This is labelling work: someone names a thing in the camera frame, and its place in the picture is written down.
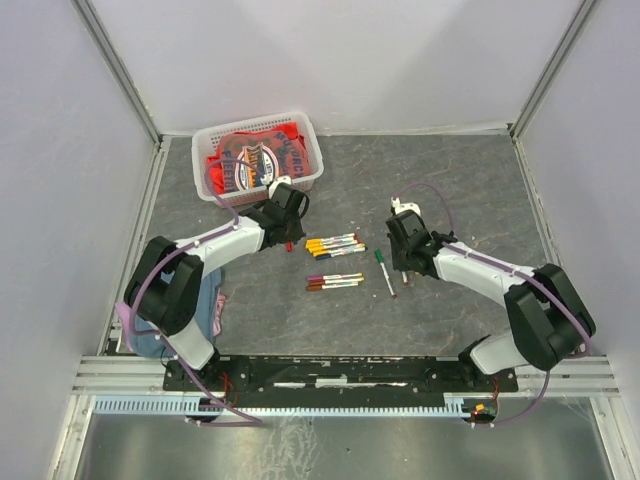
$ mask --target aluminum frame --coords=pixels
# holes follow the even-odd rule
[[[558,46],[545,65],[540,78],[533,88],[533,91],[525,102],[518,119],[510,128],[510,133],[513,138],[521,137],[529,126],[531,119],[540,107],[540,104],[544,100],[546,93],[549,91],[551,84],[558,75],[558,72],[562,69],[564,62],[569,57],[573,46],[576,44],[580,34],[589,22],[589,19],[593,15],[593,12],[599,3],[600,0],[583,0],[576,10],[576,13],[563,33]]]
[[[565,360],[552,372],[548,397],[585,397],[591,400],[614,478],[640,479],[640,452],[607,358]],[[122,396],[123,399],[132,395],[146,398],[182,396],[187,399],[202,396],[200,392],[165,392],[162,389],[164,373],[165,369],[158,359],[135,356],[83,357],[48,478],[74,478],[96,398],[100,395]],[[534,398],[542,384],[544,372],[525,366],[516,368],[516,375],[520,390],[501,395],[505,398]],[[482,398],[489,395],[449,393],[445,394],[445,398]],[[291,412],[285,410],[282,415],[291,415]]]
[[[162,135],[153,123],[151,115],[147,112],[147,108],[140,98],[124,63],[116,53],[115,48],[113,48],[107,31],[96,13],[95,7],[90,0],[71,0],[71,3],[76,9],[76,12],[78,12],[80,20],[89,32],[89,35],[91,35],[96,47],[98,47],[100,55],[102,55],[107,67],[111,70],[122,93],[133,108],[138,120],[140,120],[145,133],[154,145],[159,145],[162,140]]]

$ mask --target cable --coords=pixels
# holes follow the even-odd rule
[[[417,187],[419,185],[427,186],[427,187],[431,188],[432,190],[434,190],[438,194],[438,196],[442,200],[442,203],[444,204],[445,209],[447,210],[447,216],[449,217],[449,225],[451,227],[451,231],[455,232],[455,230],[456,230],[456,220],[455,220],[455,216],[453,214],[453,210],[451,209],[451,206],[449,205],[449,202],[446,199],[445,195],[442,193],[440,188],[438,186],[436,186],[435,184],[432,184],[432,183],[424,181],[424,180],[420,181],[420,182],[415,182],[415,183],[412,183],[412,184],[406,186],[402,190],[400,190],[400,192],[398,192],[393,198],[399,198],[400,195],[402,195],[403,193],[405,193],[405,192],[407,192],[407,191],[411,190],[412,188],[415,188],[415,187]],[[465,250],[463,248],[457,247],[457,246],[452,245],[450,243],[444,243],[443,246],[445,248],[448,248],[449,250],[451,250],[453,252],[456,252],[456,253],[460,254],[460,255],[473,258],[475,260],[478,260],[479,262],[484,263],[485,265],[489,265],[490,267],[497,268],[498,270],[502,270],[503,272],[509,273],[511,275],[515,275],[515,276],[523,279],[525,282],[529,283],[534,288],[538,289],[540,292],[542,292],[542,294],[544,296],[546,296],[549,299],[549,301],[551,303],[553,303],[553,305],[558,310],[560,310],[560,312],[562,312],[562,314],[567,318],[567,320],[569,320],[571,325],[578,331],[578,333],[580,334],[580,337],[582,338],[582,340],[584,342],[585,351],[583,353],[572,355],[570,358],[582,358],[582,357],[587,357],[587,356],[589,356],[591,354],[591,352],[593,351],[593,343],[591,341],[591,337],[589,337],[589,334],[582,327],[582,324],[573,315],[573,313],[571,313],[569,311],[569,309],[567,307],[565,307],[564,304],[552,292],[550,292],[542,283],[538,282],[534,277],[532,277],[530,275],[527,275],[526,273],[520,272],[518,270],[515,270],[510,265],[506,265],[506,264],[504,264],[502,262],[499,262],[497,260],[494,260],[492,258],[484,257],[482,255],[479,255],[479,254],[475,253],[475,252],[472,252],[470,250]],[[542,385],[542,389],[540,390],[540,393],[538,394],[536,399],[533,401],[533,403],[527,409],[525,409],[523,412],[519,413],[518,415],[515,415],[514,417],[507,418],[505,420],[499,420],[497,422],[492,422],[492,423],[489,423],[489,424],[475,424],[475,423],[473,423],[472,425],[478,426],[480,428],[493,428],[493,427],[496,427],[496,426],[499,426],[499,425],[508,425],[510,423],[513,423],[513,422],[515,422],[517,420],[520,420],[520,419],[530,415],[535,410],[537,410],[538,407],[540,407],[540,405],[542,403],[542,399],[544,398],[544,395],[547,392],[547,388],[549,387],[549,380],[550,379],[551,379],[551,372],[548,371],[548,372],[546,372],[546,375],[545,375],[545,378],[544,378],[544,383]]]
[[[569,320],[573,328],[575,328],[578,331],[578,333],[580,334],[580,337],[582,338],[582,341],[584,342],[585,349],[586,349],[585,352],[582,354],[574,355],[572,358],[586,357],[591,354],[591,352],[593,351],[593,343],[591,342],[591,338],[589,337],[589,334],[582,327],[582,325],[580,324],[578,319],[573,315],[573,313],[571,313],[569,309],[565,307],[564,304],[560,300],[558,300],[558,298],[553,293],[551,293],[551,291],[549,291],[544,285],[542,285],[542,283],[538,282],[531,275],[527,275],[526,273],[520,272],[518,270],[514,270],[512,266],[505,265],[504,263],[494,260],[493,258],[488,258],[483,255],[478,255],[475,252],[472,252],[470,250],[465,250],[460,247],[456,247],[455,245],[452,245],[450,243],[444,243],[443,246],[460,255],[473,258],[474,260],[478,260],[479,262],[482,262],[485,265],[489,265],[490,267],[497,268],[498,270],[502,270],[503,272],[513,274],[516,277],[523,279],[524,281],[532,285],[534,288],[536,288],[540,292],[542,292],[542,294],[545,297],[547,297],[549,301],[553,303],[553,305],[558,310],[562,312],[562,314],[567,318],[567,320]]]
[[[453,209],[449,205],[449,201],[447,200],[446,195],[440,189],[440,187],[438,187],[435,183],[431,183],[431,182],[428,182],[426,180],[421,180],[419,182],[414,182],[414,183],[404,187],[402,190],[400,190],[398,193],[393,195],[391,198],[394,198],[396,200],[400,200],[400,195],[403,195],[404,193],[408,192],[409,190],[413,190],[414,188],[420,187],[420,186],[429,187],[431,190],[433,190],[434,192],[436,192],[438,194],[438,196],[440,197],[440,200],[442,200],[442,203],[444,204],[445,210],[447,211],[447,217],[449,217],[449,226],[451,227],[451,233],[453,234],[454,232],[456,232],[456,230],[458,229],[458,225],[457,225],[457,222],[456,222],[455,213],[453,212]]]
[[[256,167],[254,167],[253,165],[251,165],[250,163],[247,162],[243,162],[241,160],[236,160],[236,159],[229,159],[229,158],[221,158],[219,160],[216,160],[215,162],[212,162],[209,167],[207,168],[207,171],[205,173],[205,182],[207,183],[207,186],[209,187],[209,190],[211,191],[211,194],[216,198],[216,200],[218,200],[218,202],[220,202],[220,205],[222,205],[224,208],[226,208],[227,210],[229,210],[229,212],[231,212],[231,214],[233,215],[233,225],[230,225],[229,227],[222,229],[222,230],[217,230],[215,232],[210,233],[209,235],[205,235],[201,238],[198,238],[197,240],[194,240],[193,242],[190,242],[180,248],[176,248],[173,252],[171,252],[169,255],[167,255],[166,257],[164,257],[162,260],[160,260],[158,262],[158,264],[151,270],[151,272],[149,273],[149,275],[147,276],[147,278],[145,278],[144,282],[142,282],[142,285],[140,286],[140,289],[138,290],[138,293],[136,294],[136,298],[133,301],[133,305],[131,306],[131,309],[129,310],[129,316],[128,318],[122,318],[122,322],[123,325],[127,324],[128,328],[124,328],[124,332],[125,332],[125,336],[126,336],[126,340],[127,342],[129,342],[129,338],[128,335],[129,334],[134,334],[134,335],[150,335],[150,334],[155,334],[158,335],[160,337],[160,341],[163,343],[163,345],[169,349],[169,351],[173,351],[173,349],[171,348],[171,345],[169,344],[169,341],[161,334],[161,332],[157,331],[157,330],[136,330],[135,328],[135,319],[136,319],[136,315],[138,313],[138,308],[140,307],[140,302],[142,301],[142,298],[144,296],[144,294],[146,293],[147,289],[149,288],[149,285],[151,284],[151,282],[153,281],[153,279],[156,277],[156,275],[158,275],[162,269],[174,258],[176,258],[178,255],[180,255],[181,253],[184,253],[190,249],[192,249],[193,247],[196,246],[196,244],[203,244],[206,243],[210,240],[213,240],[214,238],[217,238],[221,235],[224,235],[228,232],[233,231],[234,227],[237,227],[238,223],[240,222],[240,217],[238,216],[238,212],[235,211],[235,209],[221,196],[219,196],[215,189],[213,188],[213,186],[211,185],[211,179],[209,178],[209,171],[211,170],[211,168],[213,168],[215,165],[218,165],[222,162],[233,162],[233,163],[239,163],[241,165],[246,165],[249,168],[252,168],[253,170],[256,171],[256,173],[260,176],[262,176],[262,173],[260,172],[260,170],[258,170]],[[220,401],[218,398],[216,398],[203,384],[202,382],[198,379],[197,375],[193,372],[193,370],[191,370],[191,367],[189,367],[189,365],[187,364],[187,362],[185,362],[185,360],[180,357],[179,355],[175,355],[177,357],[178,362],[180,363],[180,365],[182,365],[182,368],[184,369],[184,371],[187,373],[187,375],[189,375],[189,377],[191,378],[191,380],[193,381],[194,385],[196,385],[200,390],[202,390],[202,392],[209,398],[209,400],[211,400],[215,405],[218,405],[220,408],[223,408],[225,410],[228,410],[236,415],[238,415],[239,417],[242,417],[244,419],[246,419],[246,422],[226,422],[226,423],[211,423],[211,424],[204,424],[204,425],[208,425],[208,426],[212,426],[212,427],[248,427],[248,426],[258,426],[260,424],[262,424],[262,420],[260,420],[259,418],[256,417],[252,417],[251,415],[247,415],[246,413],[240,412],[239,410],[234,409],[233,407],[227,405],[226,403]]]
[[[169,344],[169,341],[165,337],[161,337],[160,341],[164,344],[165,347],[167,347],[167,349],[173,351],[173,348],[171,348],[171,344]],[[245,420],[247,420],[246,422],[202,423],[202,424],[198,424],[199,426],[207,426],[207,427],[257,427],[258,425],[262,424],[262,420],[260,420],[259,418],[252,417],[251,415],[246,414],[244,412],[241,412],[240,410],[236,410],[231,405],[227,405],[222,400],[220,400],[218,397],[213,395],[207,389],[207,387],[205,387],[204,384],[200,381],[198,376],[191,369],[191,367],[189,367],[187,362],[185,362],[184,359],[182,357],[180,357],[179,355],[178,355],[178,362],[180,363],[180,365],[182,365],[182,368],[184,368],[184,371],[187,372],[187,375],[189,375],[189,378],[191,378],[191,381],[193,382],[193,384],[196,387],[198,387],[200,390],[202,390],[202,392],[207,396],[207,398],[209,400],[211,400],[211,402],[213,402],[214,405],[216,405],[217,407],[222,408],[224,410],[228,410],[231,413],[234,413],[237,416],[242,417]]]

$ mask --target red cloth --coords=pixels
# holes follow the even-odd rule
[[[258,160],[260,171],[275,170],[274,178],[290,175],[300,178],[311,175],[311,166],[304,137],[299,134],[295,122],[278,125],[262,132],[234,132],[220,139],[216,154],[207,157],[207,165],[222,157],[248,161],[244,147],[262,144],[262,161]],[[216,193],[229,193],[262,185],[259,178],[248,172],[248,167],[235,163],[218,164],[208,169],[209,178]]]

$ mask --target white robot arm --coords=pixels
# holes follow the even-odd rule
[[[191,368],[200,370],[215,351],[193,319],[202,278],[236,258],[304,236],[300,220],[308,198],[290,185],[288,176],[276,179],[269,187],[269,200],[241,212],[237,225],[229,222],[203,235],[176,242],[156,237],[147,244],[125,291],[124,301],[130,307],[142,283],[163,258],[185,245],[195,244],[188,253],[178,255],[163,268],[163,273],[173,274],[171,280],[164,281],[160,274],[152,280],[138,309],[138,314],[164,334],[171,348]],[[300,214],[304,200],[307,205]],[[200,243],[201,238],[212,239]]]
[[[502,262],[459,242],[453,232],[429,232],[416,204],[393,199],[392,212],[386,223],[394,269],[463,285],[506,309],[511,328],[474,342],[460,355],[482,374],[526,364],[549,371],[595,333],[593,319],[560,267]],[[573,319],[533,284],[551,292]]]

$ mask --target purple cable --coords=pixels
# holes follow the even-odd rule
[[[456,231],[456,219],[455,216],[453,214],[453,210],[451,209],[451,206],[449,205],[449,202],[447,200],[447,198],[445,197],[444,193],[440,190],[440,188],[430,182],[427,181],[420,181],[420,182],[415,182],[412,183],[411,185],[407,185],[406,187],[404,187],[402,190],[400,190],[400,192],[398,192],[396,195],[393,196],[393,198],[399,198],[400,195],[402,195],[403,193],[417,187],[420,185],[424,185],[426,187],[429,187],[431,189],[433,189],[438,196],[440,197],[440,199],[442,200],[442,203],[444,204],[445,209],[447,210],[447,216],[449,217],[449,225],[451,227],[451,231],[455,232]],[[564,304],[553,294],[551,293],[544,285],[542,285],[540,282],[538,282],[535,278],[533,278],[530,275],[527,275],[526,273],[522,273],[519,271],[514,271],[514,269],[512,267],[510,267],[509,265],[505,265],[497,260],[494,260],[492,258],[487,258],[484,257],[482,255],[478,255],[477,253],[474,252],[468,252],[467,250],[464,250],[462,248],[456,247],[454,245],[451,245],[450,243],[445,243],[444,244],[445,248],[448,248],[449,250],[456,252],[460,255],[465,255],[467,257],[473,258],[475,260],[478,260],[482,263],[484,263],[485,265],[489,265],[491,267],[497,268],[499,270],[502,270],[504,272],[513,274],[519,278],[522,278],[524,281],[526,281],[527,283],[529,283],[530,285],[532,285],[534,288],[538,289],[540,292],[542,292],[543,295],[545,295],[549,301],[551,303],[553,303],[556,308],[558,310],[560,310],[560,312],[562,312],[562,314],[567,318],[567,320],[569,320],[569,322],[571,323],[571,325],[578,331],[578,333],[580,334],[580,337],[582,338],[582,340],[584,341],[584,345],[585,345],[585,351],[583,353],[578,353],[576,355],[572,355],[570,358],[582,358],[582,357],[587,357],[589,356],[589,354],[593,351],[593,343],[591,342],[591,338],[589,337],[589,334],[585,331],[585,329],[582,327],[582,325],[580,324],[580,322],[578,321],[578,319],[569,311],[569,309],[567,307],[564,306]],[[496,427],[499,425],[508,425],[510,423],[513,423],[517,420],[520,420],[528,415],[530,415],[531,413],[533,413],[535,410],[538,409],[538,407],[540,407],[541,403],[542,403],[542,399],[545,395],[545,393],[547,393],[547,388],[549,387],[549,380],[551,379],[551,372],[546,372],[545,378],[544,378],[544,384],[542,385],[542,389],[540,390],[540,393],[538,394],[538,396],[536,397],[536,399],[533,401],[533,403],[529,406],[529,408],[527,408],[526,410],[524,410],[523,412],[519,413],[518,415],[515,415],[511,418],[506,418],[504,420],[499,420],[497,422],[492,422],[489,424],[473,424],[474,426],[478,426],[480,428],[492,428],[492,427]]]
[[[215,162],[211,163],[208,166],[207,171],[205,173],[205,182],[207,183],[207,186],[209,187],[209,190],[211,191],[211,194],[216,198],[216,200],[218,200],[218,202],[220,202],[220,205],[222,205],[224,208],[229,210],[231,212],[231,214],[233,215],[233,225],[230,225],[228,228],[225,228],[223,230],[210,233],[209,235],[205,235],[204,237],[201,237],[201,238],[197,239],[197,242],[199,244],[206,243],[206,242],[208,242],[210,240],[213,240],[214,238],[217,238],[217,237],[219,237],[221,235],[224,235],[225,233],[228,233],[228,232],[232,231],[233,228],[235,226],[237,226],[238,223],[240,222],[240,218],[238,217],[238,212],[236,212],[234,210],[234,208],[231,205],[229,205],[229,203],[224,198],[219,196],[216,193],[215,189],[213,188],[213,185],[211,185],[211,179],[209,178],[209,171],[215,165],[218,165],[218,164],[220,164],[222,162],[233,162],[233,163],[239,163],[239,164],[242,164],[242,165],[246,165],[247,167],[252,168],[253,170],[255,170],[258,173],[258,175],[262,176],[262,172],[260,172],[260,170],[258,170],[256,167],[254,167],[250,163],[243,162],[241,160],[236,160],[236,159],[221,158],[220,160],[216,160]],[[180,248],[175,249],[173,252],[171,252],[165,258],[160,260],[160,262],[158,262],[158,264],[153,268],[153,270],[151,270],[151,272],[149,273],[147,278],[145,278],[144,282],[142,282],[142,285],[140,286],[140,290],[138,290],[136,298],[133,301],[133,305],[131,306],[131,309],[129,310],[129,317],[126,318],[126,319],[122,318],[123,325],[126,322],[127,327],[128,327],[128,328],[127,327],[124,328],[124,332],[125,332],[127,343],[129,342],[129,339],[128,339],[129,333],[132,333],[134,335],[156,334],[156,335],[160,335],[160,340],[165,345],[165,347],[170,348],[169,342],[162,336],[162,334],[159,331],[156,331],[156,330],[136,330],[136,328],[135,328],[135,319],[136,319],[136,315],[138,313],[138,308],[140,307],[140,302],[142,301],[142,297],[146,293],[147,289],[149,288],[149,285],[151,284],[151,282],[153,281],[155,276],[158,275],[162,271],[162,269],[171,260],[173,260],[175,257],[180,255],[181,253],[184,253],[184,252],[192,249],[195,246],[196,246],[196,241],[193,241],[191,243],[188,243],[187,245],[184,245],[184,246],[182,246]],[[184,359],[182,359],[180,356],[178,356],[178,362],[180,362],[180,365],[182,365],[182,368],[184,368],[185,372],[187,372],[187,375],[189,375],[189,377],[191,377],[191,380],[193,380],[193,383],[200,390],[202,390],[202,392],[211,401],[216,403],[220,408],[224,408],[226,410],[229,410],[230,412],[232,412],[232,413],[234,413],[236,415],[239,415],[240,417],[245,418],[245,419],[248,420],[247,422],[211,423],[211,424],[207,424],[207,425],[210,425],[212,427],[249,427],[249,426],[258,426],[258,425],[260,425],[262,423],[262,420],[260,420],[259,418],[255,418],[255,417],[252,417],[251,415],[247,415],[246,413],[242,413],[242,412],[232,408],[231,406],[227,405],[226,403],[222,402],[220,399],[216,398],[214,395],[211,394],[211,392],[209,392],[207,390],[207,388],[202,384],[202,382],[200,382],[198,380],[198,378],[195,375],[195,373],[193,373],[193,370],[191,370],[191,367],[189,367],[187,362],[185,362]]]
[[[584,341],[584,345],[586,347],[586,351],[583,354],[579,354],[579,356],[588,356],[591,353],[591,351],[593,350],[593,344],[591,342],[591,338],[589,337],[589,334],[585,331],[585,329],[582,327],[578,319],[573,315],[573,313],[569,311],[567,307],[564,306],[564,304],[560,300],[558,300],[558,298],[553,293],[551,293],[544,285],[538,282],[535,278],[533,278],[530,275],[527,275],[526,273],[522,273],[517,270],[514,270],[513,267],[509,265],[505,265],[502,262],[499,262],[492,258],[484,257],[482,255],[478,255],[477,253],[467,251],[463,248],[456,247],[455,245],[452,245],[450,243],[445,243],[444,247],[460,255],[478,260],[479,262],[482,262],[485,265],[489,265],[490,267],[497,268],[498,270],[502,270],[503,272],[513,273],[513,275],[515,275],[516,277],[522,278],[524,281],[531,284],[534,288],[540,290],[540,292],[542,292],[542,294],[545,297],[547,297],[549,301],[553,303],[556,306],[556,308],[560,310],[565,317],[567,317],[567,320],[569,320],[571,325],[573,325],[573,328],[575,328],[580,334],[580,337],[582,337],[582,340]]]
[[[161,338],[161,342],[167,348],[167,350],[172,351],[175,354],[175,351],[173,350],[173,348],[169,344],[169,341],[166,338],[164,338],[164,337]],[[246,414],[244,412],[241,412],[240,410],[236,410],[232,406],[227,405],[222,400],[220,400],[218,397],[213,395],[207,389],[207,387],[204,386],[204,384],[200,381],[198,376],[193,372],[193,370],[189,367],[189,365],[187,365],[187,362],[185,362],[184,359],[181,358],[180,356],[178,356],[178,362],[180,362],[180,365],[182,365],[182,368],[184,368],[184,371],[187,372],[187,375],[189,375],[189,378],[191,378],[191,380],[193,381],[193,384],[196,387],[198,387],[200,390],[202,390],[202,392],[207,396],[207,398],[209,400],[211,400],[211,402],[213,402],[213,404],[215,404],[216,406],[218,406],[220,408],[228,410],[231,413],[234,413],[235,415],[238,415],[239,417],[242,417],[245,420],[247,420],[246,422],[221,422],[221,423],[218,423],[218,422],[214,421],[213,423],[201,423],[198,426],[207,426],[207,427],[257,427],[258,425],[262,424],[262,420],[260,420],[259,418],[252,417],[251,415],[248,415],[248,414]]]
[[[426,180],[421,180],[419,182],[414,182],[414,183],[404,187],[402,190],[400,190],[398,193],[393,195],[391,198],[400,199],[400,195],[403,195],[406,192],[408,192],[409,190],[413,190],[414,188],[421,187],[421,186],[429,187],[431,190],[433,190],[434,192],[436,192],[438,194],[438,196],[440,197],[440,200],[442,200],[442,203],[444,204],[445,210],[447,211],[447,217],[449,217],[449,225],[451,227],[451,231],[455,232],[458,229],[458,225],[457,225],[457,222],[456,222],[456,216],[453,213],[453,210],[451,209],[451,206],[449,205],[449,201],[447,200],[446,195],[444,194],[444,192],[442,190],[440,190],[440,187],[438,187],[435,183],[431,183],[431,182],[428,182]]]
[[[567,318],[567,320],[571,322],[571,325],[578,331],[578,333],[580,334],[580,337],[582,337],[582,340],[584,341],[585,351],[583,353],[572,355],[571,358],[586,357],[586,356],[589,356],[589,354],[593,351],[593,343],[591,342],[591,338],[589,337],[589,334],[585,331],[585,329],[582,327],[578,319],[571,313],[571,311],[569,311],[567,307],[564,306],[564,304],[553,293],[551,293],[543,284],[538,282],[535,278],[533,278],[530,275],[527,275],[526,273],[514,271],[513,268],[510,267],[509,265],[505,265],[492,258],[486,258],[474,252],[467,253],[466,250],[456,247],[454,245],[451,245],[449,243],[445,243],[444,247],[460,255],[466,255],[470,258],[478,260],[484,263],[485,265],[489,265],[491,267],[497,268],[498,270],[502,270],[503,272],[513,273],[513,275],[519,278],[522,278],[524,281],[531,284],[534,288],[540,290],[540,292],[542,292],[544,296],[546,296],[549,299],[549,301],[553,303],[558,308],[558,310],[562,312],[562,314]],[[551,372],[546,372],[546,375],[544,378],[544,384],[542,385],[542,389],[540,390],[540,393],[538,394],[536,399],[533,401],[533,403],[529,406],[529,408],[527,408],[523,412],[513,417],[506,418],[504,420],[498,420],[497,422],[491,422],[489,424],[474,424],[474,425],[480,428],[492,428],[500,425],[508,425],[517,420],[520,420],[521,418],[529,416],[531,413],[537,410],[538,407],[540,407],[540,405],[542,404],[542,399],[545,393],[547,393],[547,387],[549,386],[550,379],[551,379]]]

